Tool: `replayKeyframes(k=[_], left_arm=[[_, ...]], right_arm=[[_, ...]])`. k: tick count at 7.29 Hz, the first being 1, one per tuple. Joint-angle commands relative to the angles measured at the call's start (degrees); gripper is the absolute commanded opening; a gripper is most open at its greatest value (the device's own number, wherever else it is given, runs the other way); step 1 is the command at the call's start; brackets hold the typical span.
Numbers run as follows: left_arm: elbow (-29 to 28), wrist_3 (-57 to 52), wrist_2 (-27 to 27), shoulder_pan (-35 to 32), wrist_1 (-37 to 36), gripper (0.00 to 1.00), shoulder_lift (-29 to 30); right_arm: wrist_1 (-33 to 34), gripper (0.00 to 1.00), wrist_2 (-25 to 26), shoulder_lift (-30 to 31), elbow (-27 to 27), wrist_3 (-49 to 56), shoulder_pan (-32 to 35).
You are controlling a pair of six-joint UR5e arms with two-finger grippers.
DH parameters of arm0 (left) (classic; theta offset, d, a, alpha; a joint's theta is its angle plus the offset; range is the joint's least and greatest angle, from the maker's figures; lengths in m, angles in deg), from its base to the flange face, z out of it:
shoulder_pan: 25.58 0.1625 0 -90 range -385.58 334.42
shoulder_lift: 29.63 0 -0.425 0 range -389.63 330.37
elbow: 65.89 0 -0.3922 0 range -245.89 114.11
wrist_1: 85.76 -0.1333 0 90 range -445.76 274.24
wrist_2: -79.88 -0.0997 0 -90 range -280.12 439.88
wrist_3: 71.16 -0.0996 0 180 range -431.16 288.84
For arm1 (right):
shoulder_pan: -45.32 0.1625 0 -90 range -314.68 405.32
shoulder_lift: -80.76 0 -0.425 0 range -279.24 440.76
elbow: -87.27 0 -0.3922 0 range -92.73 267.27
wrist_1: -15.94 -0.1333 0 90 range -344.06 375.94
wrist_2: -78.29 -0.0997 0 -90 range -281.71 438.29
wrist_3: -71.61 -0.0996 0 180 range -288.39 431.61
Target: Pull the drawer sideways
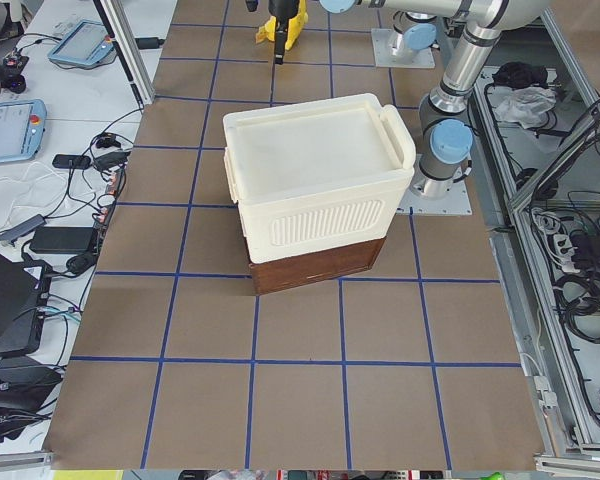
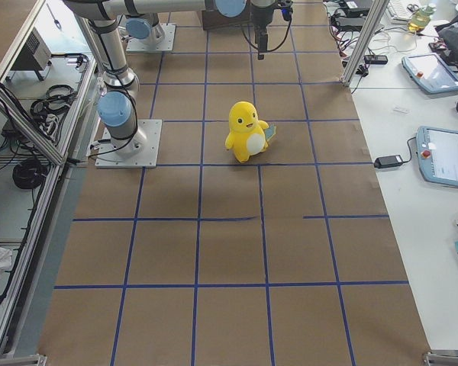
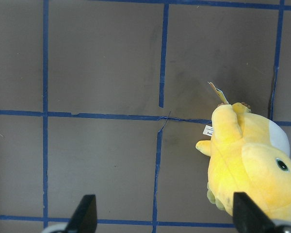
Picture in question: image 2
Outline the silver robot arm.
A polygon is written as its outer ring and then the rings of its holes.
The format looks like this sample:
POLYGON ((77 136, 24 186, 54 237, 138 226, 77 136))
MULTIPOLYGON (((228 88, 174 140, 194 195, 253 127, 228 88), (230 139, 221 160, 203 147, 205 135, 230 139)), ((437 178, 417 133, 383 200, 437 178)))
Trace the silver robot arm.
POLYGON ((129 37, 140 40, 143 43, 156 44, 164 40, 165 32, 160 25, 157 13, 141 15, 127 15, 125 20, 125 33, 129 37))
POLYGON ((100 97, 98 114, 107 127, 111 145, 125 156, 144 144, 140 132, 136 96, 139 79, 128 65, 118 17, 124 15, 127 21, 139 23, 136 38, 149 37, 160 12, 216 11, 226 18, 240 15, 246 8, 246 1, 65 1, 73 14, 82 18, 89 30, 84 33, 98 51, 95 57, 104 71, 102 79, 107 89, 100 97))

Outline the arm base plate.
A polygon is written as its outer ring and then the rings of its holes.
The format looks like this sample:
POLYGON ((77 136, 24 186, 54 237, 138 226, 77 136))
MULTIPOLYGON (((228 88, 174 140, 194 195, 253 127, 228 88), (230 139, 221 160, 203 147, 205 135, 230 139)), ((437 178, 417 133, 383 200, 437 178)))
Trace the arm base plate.
POLYGON ((105 127, 102 138, 109 142, 100 145, 95 166, 99 169, 155 168, 162 124, 161 120, 139 120, 137 132, 126 146, 125 142, 112 139, 105 127))
POLYGON ((173 50, 176 25, 172 23, 150 25, 130 19, 126 25, 129 36, 128 53, 159 53, 173 50))

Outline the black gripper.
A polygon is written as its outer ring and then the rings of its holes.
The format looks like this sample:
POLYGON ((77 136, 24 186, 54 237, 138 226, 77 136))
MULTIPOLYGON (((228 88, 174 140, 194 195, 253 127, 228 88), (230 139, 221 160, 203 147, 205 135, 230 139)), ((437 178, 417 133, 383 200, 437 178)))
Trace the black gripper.
POLYGON ((255 26, 257 59, 264 60, 268 53, 268 32, 266 26, 272 22, 272 0, 251 0, 250 19, 255 26))

